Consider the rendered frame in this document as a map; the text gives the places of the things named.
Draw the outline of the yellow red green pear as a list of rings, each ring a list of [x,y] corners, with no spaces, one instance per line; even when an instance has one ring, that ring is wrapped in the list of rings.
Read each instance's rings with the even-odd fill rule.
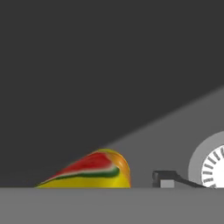
[[[119,152],[99,149],[59,170],[37,188],[131,188],[130,167]]]

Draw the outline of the grey sink basin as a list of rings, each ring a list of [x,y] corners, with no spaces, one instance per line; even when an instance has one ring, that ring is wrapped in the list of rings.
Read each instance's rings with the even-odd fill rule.
[[[99,148],[135,187],[224,130],[224,0],[0,0],[0,187]]]

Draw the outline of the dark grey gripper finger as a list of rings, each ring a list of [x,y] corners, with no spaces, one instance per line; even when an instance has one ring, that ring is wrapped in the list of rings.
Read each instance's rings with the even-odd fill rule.
[[[204,185],[182,178],[176,171],[153,171],[152,186],[154,188],[205,188]]]

